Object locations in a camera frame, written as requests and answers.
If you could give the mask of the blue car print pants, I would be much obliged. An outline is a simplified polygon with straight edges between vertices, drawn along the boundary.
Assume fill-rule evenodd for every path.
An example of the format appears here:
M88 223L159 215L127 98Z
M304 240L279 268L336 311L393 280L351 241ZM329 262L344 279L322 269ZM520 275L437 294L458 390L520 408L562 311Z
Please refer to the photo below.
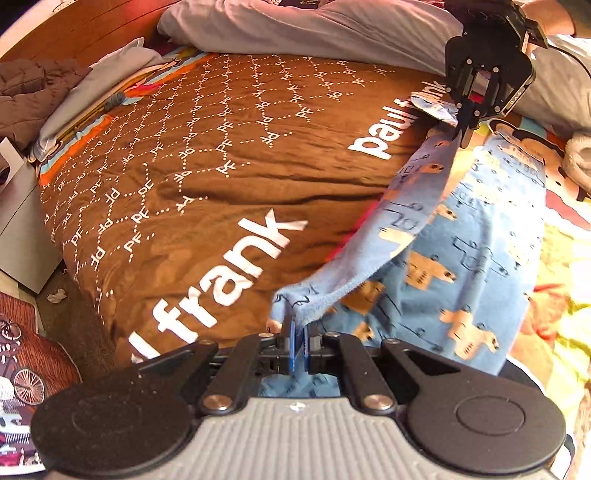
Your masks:
M543 166L485 130L479 146L453 138L457 108L416 92L437 119L377 206L317 272L280 288L273 323L396 338L490 373L533 383L512 352L529 308L544 236Z

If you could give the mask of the grey duvet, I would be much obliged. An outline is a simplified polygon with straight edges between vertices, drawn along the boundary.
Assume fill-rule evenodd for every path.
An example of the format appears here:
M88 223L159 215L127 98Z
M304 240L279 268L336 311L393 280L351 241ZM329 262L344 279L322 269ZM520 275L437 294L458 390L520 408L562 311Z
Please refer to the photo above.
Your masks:
M445 44L463 27L423 1L332 1L298 9L266 1L180 1L157 29L206 52L290 54L445 73ZM571 137L590 129L590 39L553 35L535 50L536 79L518 113Z

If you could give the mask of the colourful paul frank blanket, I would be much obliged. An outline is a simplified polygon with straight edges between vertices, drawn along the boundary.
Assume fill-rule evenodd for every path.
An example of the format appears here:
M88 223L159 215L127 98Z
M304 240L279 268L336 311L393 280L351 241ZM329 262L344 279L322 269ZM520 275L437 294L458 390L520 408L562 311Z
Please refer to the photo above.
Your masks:
M420 148L430 74L290 55L195 55L126 89L40 171L45 223L126 366L266 329L276 291L328 263ZM513 115L485 124L543 166L544 236L512 346L590 430L590 203L564 141Z

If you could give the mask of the blue bicycle print curtain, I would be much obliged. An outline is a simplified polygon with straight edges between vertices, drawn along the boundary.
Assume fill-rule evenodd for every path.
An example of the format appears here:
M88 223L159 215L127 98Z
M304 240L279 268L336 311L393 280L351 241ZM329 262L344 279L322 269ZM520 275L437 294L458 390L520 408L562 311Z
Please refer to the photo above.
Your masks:
M30 433L33 414L51 395L80 381L58 343L37 331L35 307L1 295L1 477L44 471Z

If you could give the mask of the grey nightstand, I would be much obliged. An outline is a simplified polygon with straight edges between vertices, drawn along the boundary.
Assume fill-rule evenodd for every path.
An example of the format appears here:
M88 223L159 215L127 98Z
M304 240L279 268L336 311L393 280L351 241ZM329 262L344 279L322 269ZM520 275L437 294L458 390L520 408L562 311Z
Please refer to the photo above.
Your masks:
M38 294L62 256L45 229L36 171L1 140L1 271Z

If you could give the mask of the grey pillow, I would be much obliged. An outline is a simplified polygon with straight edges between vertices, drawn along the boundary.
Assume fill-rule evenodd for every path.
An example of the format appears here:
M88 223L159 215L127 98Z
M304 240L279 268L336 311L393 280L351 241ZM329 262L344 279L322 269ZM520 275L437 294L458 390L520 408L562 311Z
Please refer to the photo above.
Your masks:
M107 95L144 69L155 68L166 60L155 50L143 46L139 37L111 52L90 66L90 72L74 87L45 121L29 154L30 160L43 161L57 143L59 135Z

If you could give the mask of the brown puffer jacket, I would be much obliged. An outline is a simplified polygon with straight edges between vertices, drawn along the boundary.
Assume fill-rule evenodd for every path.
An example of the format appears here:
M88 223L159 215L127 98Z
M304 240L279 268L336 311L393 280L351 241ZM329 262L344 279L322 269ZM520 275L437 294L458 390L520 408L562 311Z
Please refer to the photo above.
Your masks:
M1 138L26 151L45 121L89 72L75 59L2 62Z

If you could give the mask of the wooden headboard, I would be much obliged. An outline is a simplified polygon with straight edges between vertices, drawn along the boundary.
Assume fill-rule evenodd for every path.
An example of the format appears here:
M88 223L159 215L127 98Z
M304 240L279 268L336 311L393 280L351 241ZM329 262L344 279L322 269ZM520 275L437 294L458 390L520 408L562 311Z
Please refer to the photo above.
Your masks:
M157 32L171 1L75 1L42 22L1 60L74 59L89 66L137 38L146 47L165 42Z

